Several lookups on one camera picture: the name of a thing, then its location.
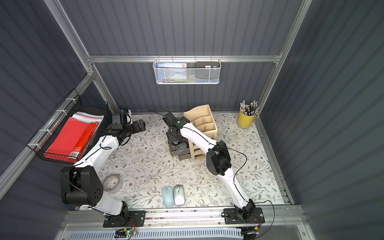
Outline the beige drawer organizer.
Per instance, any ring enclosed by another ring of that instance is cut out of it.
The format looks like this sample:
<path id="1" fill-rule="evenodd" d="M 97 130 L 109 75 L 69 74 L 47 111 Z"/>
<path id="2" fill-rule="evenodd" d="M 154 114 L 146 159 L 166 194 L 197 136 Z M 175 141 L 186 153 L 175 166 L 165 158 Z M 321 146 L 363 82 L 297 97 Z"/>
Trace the beige drawer organizer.
<path id="1" fill-rule="evenodd" d="M 187 112 L 184 112 L 184 117 L 187 118 L 200 132 L 213 140 L 218 139 L 218 128 L 209 105 L 195 107 Z M 192 141 L 188 140 L 191 159 L 201 160 L 205 157 L 203 151 L 198 148 Z"/>

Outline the light blue computer mouse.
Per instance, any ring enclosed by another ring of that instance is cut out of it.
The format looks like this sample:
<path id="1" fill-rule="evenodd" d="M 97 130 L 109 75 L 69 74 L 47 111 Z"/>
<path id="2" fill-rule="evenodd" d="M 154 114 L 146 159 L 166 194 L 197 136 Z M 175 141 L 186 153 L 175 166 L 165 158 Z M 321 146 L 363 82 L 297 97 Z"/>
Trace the light blue computer mouse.
<path id="1" fill-rule="evenodd" d="M 172 208 L 175 205 L 174 192 L 171 186 L 166 186 L 162 189 L 162 196 L 163 196 L 164 206 L 167 209 Z"/>

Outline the white grey computer mouse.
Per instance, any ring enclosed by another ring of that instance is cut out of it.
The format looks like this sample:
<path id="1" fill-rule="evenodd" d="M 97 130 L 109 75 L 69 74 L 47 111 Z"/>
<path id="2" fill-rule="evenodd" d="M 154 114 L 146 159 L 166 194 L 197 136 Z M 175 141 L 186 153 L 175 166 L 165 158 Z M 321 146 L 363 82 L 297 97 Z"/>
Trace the white grey computer mouse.
<path id="1" fill-rule="evenodd" d="M 181 207 L 185 204 L 185 191 L 182 185 L 176 185 L 174 187 L 174 202 L 175 206 Z"/>

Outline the black computer mouse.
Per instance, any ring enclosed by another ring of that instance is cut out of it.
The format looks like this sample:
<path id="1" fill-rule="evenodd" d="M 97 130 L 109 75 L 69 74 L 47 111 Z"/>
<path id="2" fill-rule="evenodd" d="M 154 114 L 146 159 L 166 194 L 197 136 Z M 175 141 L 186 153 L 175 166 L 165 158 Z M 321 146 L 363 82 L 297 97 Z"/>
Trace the black computer mouse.
<path id="1" fill-rule="evenodd" d="M 189 145 L 187 143 L 181 142 L 178 145 L 174 146 L 173 151 L 174 152 L 181 151 L 181 150 L 187 149 L 188 147 Z"/>

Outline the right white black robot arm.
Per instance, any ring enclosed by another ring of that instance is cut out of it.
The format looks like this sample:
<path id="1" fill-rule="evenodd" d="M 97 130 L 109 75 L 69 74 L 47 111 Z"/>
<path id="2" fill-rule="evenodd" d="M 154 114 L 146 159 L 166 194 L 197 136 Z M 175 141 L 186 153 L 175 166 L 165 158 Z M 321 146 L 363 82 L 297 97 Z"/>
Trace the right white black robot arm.
<path id="1" fill-rule="evenodd" d="M 236 178 L 226 143 L 209 138 L 188 119 L 175 117 L 171 112 L 163 116 L 163 121 L 169 128 L 167 136 L 171 137 L 172 141 L 188 139 L 203 151 L 206 155 L 207 169 L 218 176 L 228 189 L 234 207 L 238 211 L 238 219 L 244 223 L 248 222 L 254 215 L 255 203 L 248 197 Z"/>

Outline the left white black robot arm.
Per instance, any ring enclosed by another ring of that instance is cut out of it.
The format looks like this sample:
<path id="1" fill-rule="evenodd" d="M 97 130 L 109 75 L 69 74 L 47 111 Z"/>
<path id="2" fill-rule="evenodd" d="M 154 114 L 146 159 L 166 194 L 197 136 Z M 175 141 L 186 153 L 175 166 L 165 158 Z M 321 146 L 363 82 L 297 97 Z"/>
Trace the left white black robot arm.
<path id="1" fill-rule="evenodd" d="M 61 198 L 66 205 L 89 205 L 92 209 L 110 216 L 122 213 L 124 203 L 108 194 L 98 171 L 124 140 L 146 130 L 143 120 L 131 124 L 110 124 L 95 146 L 78 162 L 60 171 Z"/>

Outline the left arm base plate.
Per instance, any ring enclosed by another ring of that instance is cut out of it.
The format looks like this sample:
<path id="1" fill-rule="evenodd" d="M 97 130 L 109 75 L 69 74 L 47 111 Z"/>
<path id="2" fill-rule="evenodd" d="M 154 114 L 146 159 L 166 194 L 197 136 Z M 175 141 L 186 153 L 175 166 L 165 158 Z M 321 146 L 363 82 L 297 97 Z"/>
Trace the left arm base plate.
<path id="1" fill-rule="evenodd" d="M 142 227 L 144 225 L 146 212 L 145 211 L 127 211 L 122 212 L 117 216 L 105 215 L 103 223 L 104 228 L 128 228 Z"/>

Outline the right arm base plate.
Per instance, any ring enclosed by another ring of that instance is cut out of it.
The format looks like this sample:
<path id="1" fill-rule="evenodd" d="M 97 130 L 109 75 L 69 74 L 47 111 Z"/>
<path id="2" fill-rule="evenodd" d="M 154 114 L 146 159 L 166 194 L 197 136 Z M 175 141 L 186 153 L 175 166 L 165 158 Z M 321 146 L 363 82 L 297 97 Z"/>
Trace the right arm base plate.
<path id="1" fill-rule="evenodd" d="M 255 208 L 252 213 L 245 214 L 236 208 L 226 208 L 221 213 L 227 225 L 235 224 L 254 224 L 260 225 L 265 223 L 264 214 L 261 208 Z"/>

